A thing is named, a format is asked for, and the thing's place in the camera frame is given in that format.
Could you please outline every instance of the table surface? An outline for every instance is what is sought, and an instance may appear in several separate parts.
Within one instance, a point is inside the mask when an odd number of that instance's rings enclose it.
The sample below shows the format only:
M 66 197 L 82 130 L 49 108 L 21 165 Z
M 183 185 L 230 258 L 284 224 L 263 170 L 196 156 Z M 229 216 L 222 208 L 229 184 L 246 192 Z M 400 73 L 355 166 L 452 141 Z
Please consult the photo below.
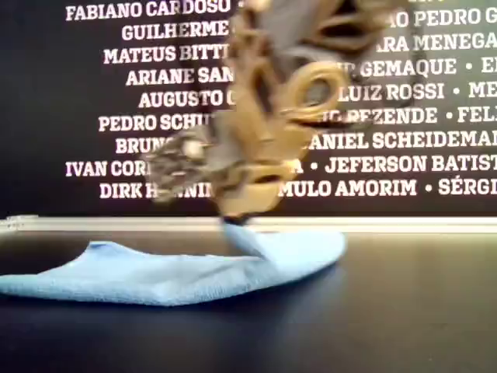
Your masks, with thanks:
M 216 233 L 24 233 L 0 236 L 0 274 L 61 265 L 91 239 L 151 253 L 234 253 Z M 0 367 L 495 373 L 496 243 L 497 235 L 351 235 L 338 266 L 299 284 L 174 309 L 0 298 Z

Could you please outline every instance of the black wall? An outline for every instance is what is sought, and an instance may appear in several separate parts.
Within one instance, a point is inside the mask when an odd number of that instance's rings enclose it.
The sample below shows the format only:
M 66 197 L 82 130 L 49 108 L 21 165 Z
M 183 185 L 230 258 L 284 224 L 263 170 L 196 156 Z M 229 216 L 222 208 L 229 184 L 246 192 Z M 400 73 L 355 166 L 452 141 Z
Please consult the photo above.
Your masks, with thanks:
M 493 159 L 495 147 L 491 146 L 444 146 L 439 148 L 393 148 L 375 149 L 373 139 L 388 132 L 442 131 L 459 138 L 461 132 L 473 133 L 479 139 L 497 131 L 495 118 L 497 109 L 497 61 L 488 60 L 484 69 L 482 58 L 497 56 L 497 9 L 491 8 L 490 0 L 475 2 L 427 2 L 419 7 L 431 21 L 440 20 L 440 12 L 456 19 L 469 13 L 480 16 L 473 24 L 427 26 L 424 32 L 430 37 L 432 47 L 427 59 L 434 60 L 434 70 L 428 71 L 426 83 L 442 84 L 443 98 L 421 99 L 415 107 L 436 108 L 436 123 L 378 124 L 365 133 L 370 143 L 368 149 L 314 150 L 303 162 L 304 173 L 298 180 L 311 180 L 315 185 L 328 180 L 332 194 L 328 197 L 285 197 L 271 215 L 331 216 L 331 215 L 493 215 L 493 200 L 497 193 Z M 146 198 L 101 199 L 100 183 L 140 183 L 137 177 L 66 177 L 66 162 L 91 162 L 113 160 L 125 161 L 137 155 L 116 154 L 116 138 L 164 137 L 171 131 L 100 132 L 98 118 L 112 115 L 195 113 L 208 112 L 208 107 L 183 107 L 140 109 L 138 103 L 143 92 L 177 91 L 193 89 L 188 85 L 135 86 L 126 87 L 129 70 L 160 69 L 178 67 L 178 61 L 155 64 L 103 64 L 106 48 L 146 47 L 155 45 L 222 43 L 223 37 L 186 38 L 184 40 L 124 41 L 121 30 L 125 25 L 144 23 L 173 23 L 182 20 L 226 19 L 228 13 L 204 14 L 201 16 L 142 17 L 140 19 L 110 19 L 66 22 L 64 0 L 3 0 L 0 5 L 0 156 L 2 183 L 0 184 L 0 218 L 15 214 L 39 214 L 46 216 L 191 216 L 212 215 L 214 207 L 207 198 L 180 198 L 171 206 L 157 206 Z M 388 36 L 398 40 L 407 35 L 406 28 L 389 30 Z M 443 47 L 444 36 L 459 40 L 458 45 Z M 473 40 L 473 47 L 468 48 Z M 370 56 L 371 61 L 402 60 L 408 53 L 388 51 Z M 451 61 L 456 74 L 436 73 L 439 66 Z M 219 61 L 194 61 L 196 66 L 215 66 Z M 403 77 L 376 77 L 382 85 L 400 85 L 408 81 Z M 471 95 L 471 83 L 490 82 L 486 97 Z M 203 85 L 204 89 L 223 89 L 225 84 Z M 375 102 L 359 103 L 369 107 Z M 488 121 L 469 116 L 459 118 L 462 106 L 488 106 Z M 453 113 L 447 119 L 447 113 Z M 326 173 L 324 167 L 330 157 L 362 156 L 426 156 L 426 171 L 407 173 Z M 469 170 L 453 167 L 445 171 L 432 170 L 433 156 L 440 155 L 444 163 L 451 156 L 473 155 L 476 161 Z M 391 166 L 397 163 L 391 160 Z M 310 164 L 318 163 L 312 170 Z M 350 180 L 415 180 L 415 189 L 410 196 L 334 196 L 339 183 Z M 440 185 L 452 186 L 452 195 L 445 195 Z

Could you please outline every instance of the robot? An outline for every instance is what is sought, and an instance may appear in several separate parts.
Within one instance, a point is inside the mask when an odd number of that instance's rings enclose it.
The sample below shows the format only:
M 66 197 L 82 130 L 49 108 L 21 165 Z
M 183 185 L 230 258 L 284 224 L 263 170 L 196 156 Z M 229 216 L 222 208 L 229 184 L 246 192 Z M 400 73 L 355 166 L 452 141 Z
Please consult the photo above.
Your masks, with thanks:
M 342 87 L 369 84 L 343 66 L 360 66 L 399 9 L 412 12 L 409 0 L 246 0 L 231 18 L 224 61 L 236 104 L 144 155 L 155 201 L 204 181 L 225 221 L 243 225 L 274 209 L 316 134 L 368 124 L 324 121 L 323 113 L 346 111 Z

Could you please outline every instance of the blue cloth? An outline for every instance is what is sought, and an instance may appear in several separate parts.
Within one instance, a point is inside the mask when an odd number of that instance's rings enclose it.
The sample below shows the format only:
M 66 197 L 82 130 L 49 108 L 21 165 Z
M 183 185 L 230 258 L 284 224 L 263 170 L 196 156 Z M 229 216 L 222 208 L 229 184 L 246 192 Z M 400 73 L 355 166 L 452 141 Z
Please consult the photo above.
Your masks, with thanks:
M 90 242 L 81 256 L 62 267 L 0 276 L 0 294 L 188 305 L 300 280 L 336 262 L 346 249 L 338 232 L 257 233 L 235 225 L 225 225 L 224 232 L 245 256 L 155 255 L 115 242 Z

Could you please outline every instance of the white ledge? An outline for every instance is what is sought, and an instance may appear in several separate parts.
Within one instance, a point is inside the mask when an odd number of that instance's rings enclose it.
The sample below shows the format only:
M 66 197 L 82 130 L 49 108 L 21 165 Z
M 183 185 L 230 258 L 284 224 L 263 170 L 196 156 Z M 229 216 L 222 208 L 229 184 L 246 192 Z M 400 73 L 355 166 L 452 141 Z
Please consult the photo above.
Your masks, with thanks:
M 11 232 L 217 232 L 219 218 L 11 217 Z M 345 233 L 497 233 L 497 218 L 254 218 L 259 232 L 333 229 Z

